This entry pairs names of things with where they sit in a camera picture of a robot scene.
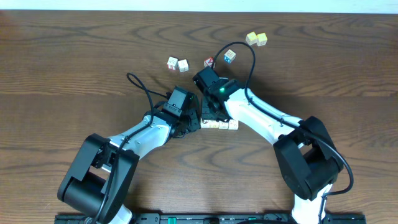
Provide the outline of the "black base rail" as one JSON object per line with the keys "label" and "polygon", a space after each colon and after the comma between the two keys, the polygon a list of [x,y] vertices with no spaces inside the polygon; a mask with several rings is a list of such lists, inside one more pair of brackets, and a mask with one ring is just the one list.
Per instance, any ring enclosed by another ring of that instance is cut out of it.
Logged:
{"label": "black base rail", "polygon": [[[135,224],[234,224],[257,221],[258,223],[295,223],[288,213],[265,213],[250,215],[161,215],[158,213],[134,214]],[[325,224],[366,224],[366,217],[359,214],[326,214]]]}

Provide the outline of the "wooden block blue X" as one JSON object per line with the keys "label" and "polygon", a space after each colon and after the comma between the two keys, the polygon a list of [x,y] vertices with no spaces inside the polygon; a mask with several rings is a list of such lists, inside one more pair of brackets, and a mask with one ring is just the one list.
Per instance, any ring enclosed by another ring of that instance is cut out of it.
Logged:
{"label": "wooden block blue X", "polygon": [[236,53],[229,49],[225,54],[224,54],[224,60],[227,63],[231,63],[234,59],[236,58]]}

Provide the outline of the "yellow wooden block right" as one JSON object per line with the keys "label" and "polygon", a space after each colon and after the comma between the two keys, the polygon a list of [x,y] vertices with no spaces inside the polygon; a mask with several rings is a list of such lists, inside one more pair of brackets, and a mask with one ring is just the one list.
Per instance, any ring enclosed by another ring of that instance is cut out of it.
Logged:
{"label": "yellow wooden block right", "polygon": [[260,47],[260,46],[264,46],[264,45],[267,44],[267,40],[268,40],[268,38],[267,38],[266,33],[265,33],[265,32],[260,33],[260,34],[257,35],[257,42],[256,42],[256,44],[257,44],[257,46],[259,46],[259,47]]}

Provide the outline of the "wooden block blue T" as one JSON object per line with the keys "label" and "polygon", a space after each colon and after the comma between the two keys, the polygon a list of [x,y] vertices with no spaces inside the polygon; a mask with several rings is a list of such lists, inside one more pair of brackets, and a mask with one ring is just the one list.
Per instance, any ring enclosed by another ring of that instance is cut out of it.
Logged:
{"label": "wooden block blue T", "polygon": [[179,60],[177,63],[178,63],[178,69],[180,70],[180,72],[186,72],[189,70],[189,64],[186,59]]}

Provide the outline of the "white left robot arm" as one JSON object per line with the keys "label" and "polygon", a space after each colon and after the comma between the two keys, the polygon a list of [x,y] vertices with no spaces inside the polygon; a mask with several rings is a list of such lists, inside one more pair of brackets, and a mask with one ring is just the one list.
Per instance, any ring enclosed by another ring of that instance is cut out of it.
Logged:
{"label": "white left robot arm", "polygon": [[129,223],[132,212],[123,203],[139,160],[170,139],[199,128],[195,109],[179,115],[154,109],[121,134],[108,138],[91,134],[83,141],[57,197],[93,223]]}

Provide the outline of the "yellow wooden block left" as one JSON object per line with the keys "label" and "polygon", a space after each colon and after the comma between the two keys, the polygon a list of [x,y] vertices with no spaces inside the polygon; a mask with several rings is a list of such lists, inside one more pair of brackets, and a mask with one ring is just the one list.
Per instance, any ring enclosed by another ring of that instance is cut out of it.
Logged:
{"label": "yellow wooden block left", "polygon": [[257,34],[255,32],[250,32],[246,35],[246,43],[248,45],[253,45],[257,43]]}

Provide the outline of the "wooden block red A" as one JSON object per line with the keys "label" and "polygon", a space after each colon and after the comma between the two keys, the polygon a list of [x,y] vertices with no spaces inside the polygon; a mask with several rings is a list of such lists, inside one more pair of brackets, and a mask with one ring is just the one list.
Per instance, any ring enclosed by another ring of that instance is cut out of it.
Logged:
{"label": "wooden block red A", "polygon": [[204,60],[204,67],[215,68],[215,61],[213,57],[208,57]]}

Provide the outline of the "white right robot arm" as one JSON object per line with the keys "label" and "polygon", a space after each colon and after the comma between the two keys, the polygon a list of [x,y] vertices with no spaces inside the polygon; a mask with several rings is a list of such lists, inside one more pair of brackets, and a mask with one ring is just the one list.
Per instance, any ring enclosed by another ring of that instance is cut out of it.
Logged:
{"label": "white right robot arm", "polygon": [[285,114],[259,99],[237,80],[194,78],[210,110],[219,118],[249,126],[273,145],[283,180],[295,195],[296,223],[321,223],[338,174],[348,167],[325,125]]}

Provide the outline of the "wooden block green picture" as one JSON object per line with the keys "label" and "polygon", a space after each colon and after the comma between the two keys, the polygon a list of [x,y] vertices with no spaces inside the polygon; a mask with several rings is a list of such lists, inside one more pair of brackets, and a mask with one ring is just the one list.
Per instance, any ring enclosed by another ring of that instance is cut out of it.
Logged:
{"label": "wooden block green picture", "polygon": [[235,120],[235,119],[231,119],[228,122],[228,129],[230,130],[238,130],[239,128],[239,121]]}

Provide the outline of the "yellow wooden block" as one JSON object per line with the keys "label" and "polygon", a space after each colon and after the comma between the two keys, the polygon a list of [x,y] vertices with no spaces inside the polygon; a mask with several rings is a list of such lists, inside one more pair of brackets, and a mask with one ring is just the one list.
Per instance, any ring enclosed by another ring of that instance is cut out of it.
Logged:
{"label": "yellow wooden block", "polygon": [[260,46],[264,46],[264,45],[267,44],[267,40],[268,40],[268,38],[267,38],[266,33],[265,33],[265,32],[260,33],[260,34],[257,35],[257,42],[256,42],[256,44],[257,44],[257,46],[259,46],[259,47],[260,47]]}
{"label": "yellow wooden block", "polygon": [[250,32],[246,35],[246,43],[248,45],[253,45],[257,43],[257,34],[255,32]]}

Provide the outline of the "wooden block red 3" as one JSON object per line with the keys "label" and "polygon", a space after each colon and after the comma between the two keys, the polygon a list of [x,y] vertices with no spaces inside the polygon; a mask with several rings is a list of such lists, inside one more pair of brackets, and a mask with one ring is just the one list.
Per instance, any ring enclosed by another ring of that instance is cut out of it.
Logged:
{"label": "wooden block red 3", "polygon": [[178,59],[175,57],[169,57],[167,61],[167,67],[170,70],[176,70],[178,65]]}

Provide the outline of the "wooden block green edge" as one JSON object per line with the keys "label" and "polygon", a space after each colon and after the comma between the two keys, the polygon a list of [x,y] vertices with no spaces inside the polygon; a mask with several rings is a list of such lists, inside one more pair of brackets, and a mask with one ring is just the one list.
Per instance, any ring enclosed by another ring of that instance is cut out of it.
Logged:
{"label": "wooden block green edge", "polygon": [[209,127],[218,129],[220,126],[218,121],[209,120]]}

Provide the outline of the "wooden block letter Y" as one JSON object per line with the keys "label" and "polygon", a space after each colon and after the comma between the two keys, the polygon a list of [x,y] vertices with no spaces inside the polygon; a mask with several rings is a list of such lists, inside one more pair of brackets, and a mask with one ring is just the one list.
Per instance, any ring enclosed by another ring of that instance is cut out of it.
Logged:
{"label": "wooden block letter Y", "polygon": [[218,128],[219,129],[229,129],[229,123],[228,122],[219,121],[218,122]]}

